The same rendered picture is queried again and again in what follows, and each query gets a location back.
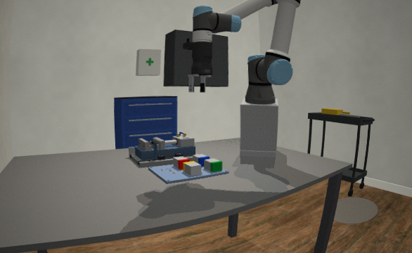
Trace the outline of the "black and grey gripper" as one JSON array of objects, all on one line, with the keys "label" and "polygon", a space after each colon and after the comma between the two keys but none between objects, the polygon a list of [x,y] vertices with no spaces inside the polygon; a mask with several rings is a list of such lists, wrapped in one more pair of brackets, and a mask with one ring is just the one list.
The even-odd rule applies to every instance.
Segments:
[{"label": "black and grey gripper", "polygon": [[[197,30],[193,32],[193,42],[187,39],[183,49],[192,50],[193,65],[189,77],[188,92],[194,92],[194,77],[200,76],[200,92],[205,92],[205,78],[212,75],[212,32]],[[192,49],[193,47],[193,49]]]}]

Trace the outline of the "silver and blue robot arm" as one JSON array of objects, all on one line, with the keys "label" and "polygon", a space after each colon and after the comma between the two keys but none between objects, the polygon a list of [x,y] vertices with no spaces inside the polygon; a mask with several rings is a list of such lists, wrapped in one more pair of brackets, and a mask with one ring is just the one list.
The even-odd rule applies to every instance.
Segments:
[{"label": "silver and blue robot arm", "polygon": [[193,32],[209,30],[216,34],[218,32],[238,32],[243,18],[265,6],[270,7],[278,4],[270,49],[266,51],[265,55],[248,57],[248,88],[245,102],[258,105],[275,103],[271,84],[284,85],[290,81],[292,65],[288,51],[295,11],[300,6],[300,1],[245,0],[222,13],[214,13],[209,6],[194,8]]}]

